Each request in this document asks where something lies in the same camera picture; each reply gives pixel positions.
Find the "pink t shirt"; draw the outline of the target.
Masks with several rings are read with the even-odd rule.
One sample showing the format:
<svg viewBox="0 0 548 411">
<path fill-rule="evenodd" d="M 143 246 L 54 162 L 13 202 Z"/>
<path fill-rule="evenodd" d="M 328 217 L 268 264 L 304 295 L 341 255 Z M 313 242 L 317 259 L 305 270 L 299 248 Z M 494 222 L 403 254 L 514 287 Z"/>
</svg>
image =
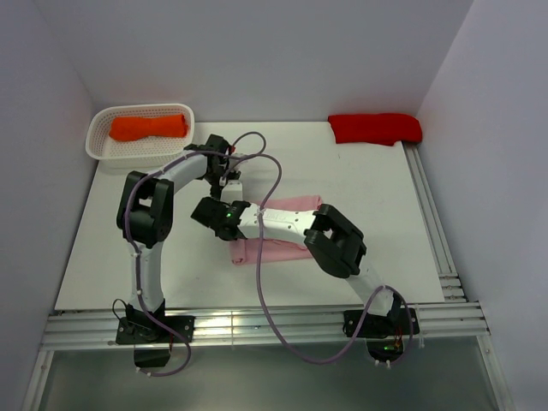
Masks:
<svg viewBox="0 0 548 411">
<path fill-rule="evenodd" d="M 278 200 L 268 200 L 267 208 L 285 211 L 310 211 L 318 209 L 323 203 L 322 198 L 315 195 L 304 195 Z M 255 265 L 259 250 L 259 240 L 237 240 L 229 242 L 229 255 L 234 265 Z M 312 255 L 301 244 L 287 241 L 265 239 L 262 249 L 263 263 L 310 259 Z"/>
</svg>

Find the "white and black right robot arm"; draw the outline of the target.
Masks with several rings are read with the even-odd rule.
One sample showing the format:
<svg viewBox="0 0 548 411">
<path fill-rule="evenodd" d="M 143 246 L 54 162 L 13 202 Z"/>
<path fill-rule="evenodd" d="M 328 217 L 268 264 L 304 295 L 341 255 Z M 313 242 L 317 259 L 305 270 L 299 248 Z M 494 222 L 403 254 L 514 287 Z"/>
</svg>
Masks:
<svg viewBox="0 0 548 411">
<path fill-rule="evenodd" d="M 335 206 L 285 211 L 261 209 L 243 200 L 229 204 L 206 197 L 191 218 L 223 241 L 246 246 L 253 241 L 274 241 L 305 248 L 322 271 L 347 281 L 369 305 L 366 321 L 374 330 L 387 334 L 399 325 L 402 299 L 384 285 L 372 267 L 361 230 Z"/>
</svg>

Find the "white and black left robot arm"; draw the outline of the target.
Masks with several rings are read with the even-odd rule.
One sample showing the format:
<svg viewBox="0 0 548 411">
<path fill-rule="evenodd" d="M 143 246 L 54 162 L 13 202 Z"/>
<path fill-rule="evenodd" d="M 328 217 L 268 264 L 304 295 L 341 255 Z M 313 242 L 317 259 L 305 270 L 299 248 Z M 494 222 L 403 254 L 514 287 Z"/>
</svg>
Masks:
<svg viewBox="0 0 548 411">
<path fill-rule="evenodd" d="M 221 201 L 222 182 L 229 171 L 232 145 L 212 134 L 203 145 L 191 144 L 182 155 L 149 173 L 132 171 L 125 181 L 116 225 L 133 253 L 132 295 L 126 305 L 123 329 L 144 343 L 156 343 L 169 334 L 161 286 L 161 256 L 171 232 L 175 195 L 194 180 L 210 184 L 191 218 L 218 231 L 230 206 Z"/>
</svg>

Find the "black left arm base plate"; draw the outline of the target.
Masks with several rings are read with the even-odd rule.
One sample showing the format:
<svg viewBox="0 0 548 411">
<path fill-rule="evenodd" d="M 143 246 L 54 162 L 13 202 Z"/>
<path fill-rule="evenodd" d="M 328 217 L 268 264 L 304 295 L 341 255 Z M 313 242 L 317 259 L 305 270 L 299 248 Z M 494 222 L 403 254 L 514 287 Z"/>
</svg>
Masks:
<svg viewBox="0 0 548 411">
<path fill-rule="evenodd" d="M 188 343 L 192 342 L 194 333 L 194 316 L 168 316 L 159 321 L 180 334 Z M 181 340 L 164 327 L 151 321 L 148 317 L 119 321 L 115 342 L 118 345 L 175 343 Z"/>
</svg>

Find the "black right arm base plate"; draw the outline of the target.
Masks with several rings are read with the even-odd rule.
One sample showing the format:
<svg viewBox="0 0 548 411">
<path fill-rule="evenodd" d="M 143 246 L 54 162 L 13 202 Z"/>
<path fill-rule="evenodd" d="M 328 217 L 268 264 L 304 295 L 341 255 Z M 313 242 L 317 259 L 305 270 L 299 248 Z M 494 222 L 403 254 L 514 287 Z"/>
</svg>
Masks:
<svg viewBox="0 0 548 411">
<path fill-rule="evenodd" d="M 410 312 L 411 319 L 408 319 L 407 312 L 403 308 L 396 316 L 381 317 L 368 313 L 357 337 L 384 339 L 393 337 L 398 332 L 401 332 L 404 336 L 409 336 L 410 331 L 413 331 L 414 335 L 418 335 L 420 333 L 420 325 L 416 312 L 414 309 L 411 309 Z M 347 337 L 354 335 L 361 314 L 361 310 L 347 310 L 343 312 L 342 332 Z"/>
</svg>

